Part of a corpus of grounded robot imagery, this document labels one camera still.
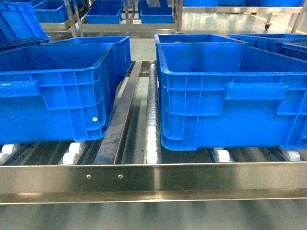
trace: metal bar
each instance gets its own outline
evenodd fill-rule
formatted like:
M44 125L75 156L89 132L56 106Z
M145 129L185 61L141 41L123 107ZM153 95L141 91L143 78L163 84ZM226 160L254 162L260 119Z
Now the metal bar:
M183 7L183 13L300 13L302 7Z
M68 19L64 23L40 23L40 25L45 31L66 31L68 28L74 26L76 20L76 15L74 15L73 20Z
M116 163L118 152L121 147L123 134L129 117L130 105L141 71L142 62L136 62L130 77L127 81L125 90L120 98L117 108L113 114L111 124L106 136L102 141L94 164L114 164Z
M64 4L65 4L65 8L68 14L68 19L74 22L74 16L72 14L70 0L64 0ZM75 24L71 25L71 27L72 27L72 30L71 30L72 36L77 37L77 30L76 30Z
M175 24L82 24L83 33L176 31Z
M307 198L307 162L0 167L0 203Z
M293 25L292 30L291 30L292 34L294 34L297 31L299 25L301 24L301 22L303 20L304 12L306 12L306 11L307 11L307 0L305 0L304 5L302 7L302 10L299 12L299 14L296 17L296 20L295 20L294 25Z
M78 9L78 5L76 3L76 0L72 0L72 3L73 3L73 7L75 9L75 13L76 13L76 17L77 17L77 24L78 24L78 27L79 27L79 30L80 30L80 36L83 37L84 34L82 32L82 27L81 27L81 19L80 19L80 16L79 16L79 9Z
M269 13L267 22L265 23L266 25L271 25L271 19L272 19L273 13Z
M181 31L182 31L183 0L177 0L176 14L177 14L177 32L181 33Z

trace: plastic crate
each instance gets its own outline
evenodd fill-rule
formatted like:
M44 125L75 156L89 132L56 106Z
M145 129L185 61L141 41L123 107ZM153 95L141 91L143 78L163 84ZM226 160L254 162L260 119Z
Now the plastic crate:
M232 38L245 41L249 46L280 53L282 43L307 42L304 34L230 34Z
M113 69L113 71L116 72L116 74L115 76L112 75L110 77L113 78L113 80L111 81L113 83L113 86L111 86L111 94L115 95L118 83L126 77L132 65L129 36L79 37L50 43L50 45L80 45L105 43L113 45L111 49L111 51L114 52L113 58L115 68Z
M307 62L238 44L157 45L162 145L307 148Z
M140 17L140 14L142 12L142 9L145 8L145 7L148 7L147 1L146 0L140 0L139 3L138 3L139 17Z
M247 6L294 7L302 6L304 0L246 0Z
M51 40L51 37L38 37L38 38L32 38L32 39L12 41L12 42L3 42L3 43L0 43L0 52L11 50L11 49L22 48L26 46L39 46L42 44L49 43L50 40Z
M144 7L140 18L142 23L173 23L174 12L171 7Z
M212 43L212 42L235 42L245 43L237 39L223 37L216 34L156 34L154 36L156 44L171 43Z
M0 3L0 24L0 43L47 37L29 5Z
M246 0L219 0L219 6L244 6Z
M113 101L111 45L29 46L0 54L0 144L94 140Z
M217 6L219 0L184 0L184 6Z
M95 1L87 13L88 23L116 24L121 21L122 1Z
M302 44L282 44L281 54L298 58L307 61L307 43L306 46L302 46Z
M63 1L47 0L33 7L40 23L63 23L68 20Z

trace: white wheel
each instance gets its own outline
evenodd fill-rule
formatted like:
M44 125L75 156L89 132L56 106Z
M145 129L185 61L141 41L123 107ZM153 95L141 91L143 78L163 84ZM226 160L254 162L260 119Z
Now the white wheel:
M227 150L216 150L214 153L219 162L230 162L230 155Z

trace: floor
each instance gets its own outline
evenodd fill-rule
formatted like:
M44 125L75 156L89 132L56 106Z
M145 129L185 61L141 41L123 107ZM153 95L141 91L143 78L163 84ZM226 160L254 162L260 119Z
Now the floor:
M196 33L263 33L266 15L185 15L184 30ZM269 32L289 32L291 15L275 15ZM299 28L307 33L307 23ZM155 59L154 40L131 39L133 60ZM144 115L148 79L140 81L134 107ZM137 124L141 130L142 121ZM138 163L140 158L124 158ZM0 206L1 230L118 230L118 229L307 229L307 200L208 201L117 204L56 204Z

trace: conveyor frame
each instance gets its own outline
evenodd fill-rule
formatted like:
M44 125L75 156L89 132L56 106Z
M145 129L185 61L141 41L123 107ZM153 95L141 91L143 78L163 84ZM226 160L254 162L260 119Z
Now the conveyor frame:
M148 76L152 63L134 64L105 139L88 142L77 165L57 165L69 142L50 142L27 144L27 151L0 166L0 204L307 198L307 162L278 160L268 149L256 149L258 162L113 164L125 144L137 81ZM161 149L163 158L166 150ZM231 152L236 161L239 156L247 159L251 150ZM208 155L208 149L198 153ZM261 162L263 158L275 160Z

